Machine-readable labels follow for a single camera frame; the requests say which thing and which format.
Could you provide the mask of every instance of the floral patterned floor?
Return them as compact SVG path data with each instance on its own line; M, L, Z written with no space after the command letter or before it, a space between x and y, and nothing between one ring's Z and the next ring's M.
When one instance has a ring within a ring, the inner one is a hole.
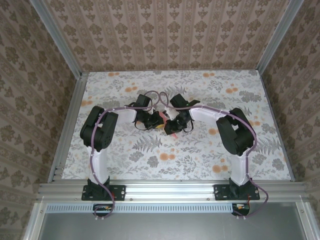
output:
M89 155L80 130L92 107L127 105L149 90L165 91L170 99L180 93L188 101L197 99L218 109L242 109L258 136L258 146L249 158L250 175L260 180L291 179L255 70L91 72L63 179L87 179L90 175ZM150 97L157 99L156 94ZM120 124L108 147L108 156L111 179L224 180L232 170L230 155L222 145L215 123L195 122L191 133L177 133L177 138L167 136L163 129L139 131L133 124Z

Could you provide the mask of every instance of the perforated metal strip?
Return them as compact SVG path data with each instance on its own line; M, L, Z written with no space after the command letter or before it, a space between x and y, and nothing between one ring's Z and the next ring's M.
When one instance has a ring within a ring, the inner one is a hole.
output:
M49 203L45 213L92 213L92 203ZM232 203L118 203L114 213L232 213Z

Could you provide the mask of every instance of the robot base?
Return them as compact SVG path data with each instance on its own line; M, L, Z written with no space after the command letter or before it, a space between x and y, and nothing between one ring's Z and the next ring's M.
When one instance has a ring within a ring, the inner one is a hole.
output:
M111 201L111 197L103 187L93 183L90 179L88 179L87 183L88 184L83 187L81 196L82 201ZM104 183L104 186L110 190L115 201L125 200L125 185L110 185L110 178L108 178Z
M229 178L229 184L216 184L213 186L214 197L217 201L226 200L260 200L259 190L250 181L242 186L235 184Z

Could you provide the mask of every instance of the wall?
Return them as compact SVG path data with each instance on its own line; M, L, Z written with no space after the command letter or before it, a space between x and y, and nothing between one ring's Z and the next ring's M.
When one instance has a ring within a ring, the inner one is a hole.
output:
M75 79L28 0L0 1L0 239L28 224Z
M262 75L295 177L320 222L320 0L305 0Z
M253 69L288 0L44 0L82 71Z

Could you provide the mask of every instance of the robotic arm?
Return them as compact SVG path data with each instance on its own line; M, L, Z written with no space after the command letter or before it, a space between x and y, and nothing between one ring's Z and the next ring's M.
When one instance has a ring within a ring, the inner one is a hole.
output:
M147 107L151 99L140 94L137 101L130 104L133 107ZM186 101L180 94L174 96L170 103L174 108L186 108L193 106L199 101ZM84 126L81 129L80 137L83 139L84 145L87 146L89 154L92 153L91 138L92 132L97 123L99 116L104 112L102 107L95 106L90 112ZM230 111L231 114L244 120L248 125L249 121L244 113L235 108ZM155 111L150 114L144 110L123 109L111 111L103 116L100 125L94 136L94 152L92 156L92 166L95 170L95 177L105 186L110 186L109 172L105 161L107 156L107 147L112 141L116 124L142 122L146 130L154 129L159 125L163 125L164 121L160 117L159 112ZM229 185L215 185L216 200L247 200L250 194L251 199L260 199L255 186L253 186L246 174L246 152L253 146L254 137L251 132L238 120L202 107L178 110L178 114L170 120L167 120L164 130L167 135L184 131L187 123L193 121L201 121L207 124L216 122L223 146L231 154L232 173L229 179ZM91 173L88 185L82 200L93 200L92 195L98 196L96 200L105 200L107 195L100 188L98 182Z

